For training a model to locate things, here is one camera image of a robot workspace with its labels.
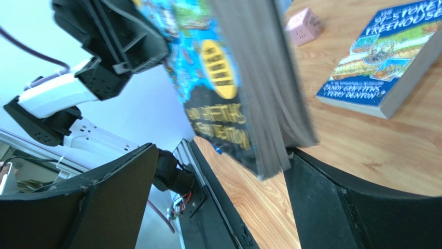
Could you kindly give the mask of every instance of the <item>wooden tabletop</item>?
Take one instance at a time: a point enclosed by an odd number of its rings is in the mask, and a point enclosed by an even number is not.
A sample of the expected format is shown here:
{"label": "wooden tabletop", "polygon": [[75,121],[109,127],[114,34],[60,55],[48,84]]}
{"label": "wooden tabletop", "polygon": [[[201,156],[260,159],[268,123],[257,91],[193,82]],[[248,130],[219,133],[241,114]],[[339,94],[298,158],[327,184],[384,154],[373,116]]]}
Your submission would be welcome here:
{"label": "wooden tabletop", "polygon": [[[322,104],[316,92],[377,10],[401,0],[295,0],[287,16],[310,7],[323,26],[317,40],[293,49],[305,102],[321,140],[303,149],[368,181],[407,192],[442,195],[442,57],[390,120]],[[227,155],[196,139],[262,249],[300,248],[282,174],[258,182]]]}

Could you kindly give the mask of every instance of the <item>purple cable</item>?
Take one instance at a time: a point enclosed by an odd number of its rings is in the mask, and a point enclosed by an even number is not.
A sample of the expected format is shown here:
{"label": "purple cable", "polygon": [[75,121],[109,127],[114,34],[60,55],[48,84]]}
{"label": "purple cable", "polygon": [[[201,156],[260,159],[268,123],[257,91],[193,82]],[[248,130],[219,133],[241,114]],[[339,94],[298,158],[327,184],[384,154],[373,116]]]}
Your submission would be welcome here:
{"label": "purple cable", "polygon": [[170,223],[169,220],[167,220],[167,218],[158,210],[158,208],[152,204],[152,202],[150,202],[149,200],[147,200],[147,204],[155,211],[155,213],[157,213],[160,218],[166,222],[166,224],[169,226],[169,229],[172,233],[175,233],[175,229],[172,227],[172,224]]}
{"label": "purple cable", "polygon": [[51,74],[51,75],[49,75],[47,77],[44,77],[42,79],[39,79],[39,80],[31,83],[29,86],[26,86],[24,88],[25,91],[30,89],[30,88],[39,86],[39,85],[41,85],[41,84],[43,84],[43,83],[45,83],[45,82],[47,82],[49,80],[55,79],[55,78],[57,78],[60,75],[67,74],[67,73],[69,73],[69,71],[71,71],[71,68],[66,63],[64,63],[62,61],[59,61],[59,60],[56,60],[54,58],[51,58],[49,56],[46,56],[46,55],[44,55],[42,53],[39,53],[39,52],[33,50],[32,48],[26,46],[25,44],[19,42],[17,39],[12,37],[1,26],[0,26],[0,35],[2,35],[6,40],[8,40],[10,43],[14,44],[16,47],[22,49],[23,51],[28,52],[28,53],[32,54],[33,56],[38,57],[38,58],[40,58],[42,60],[45,60],[47,62],[50,62],[50,63],[53,63],[55,65],[59,65],[59,66],[64,67],[64,69],[61,70],[59,73]]}

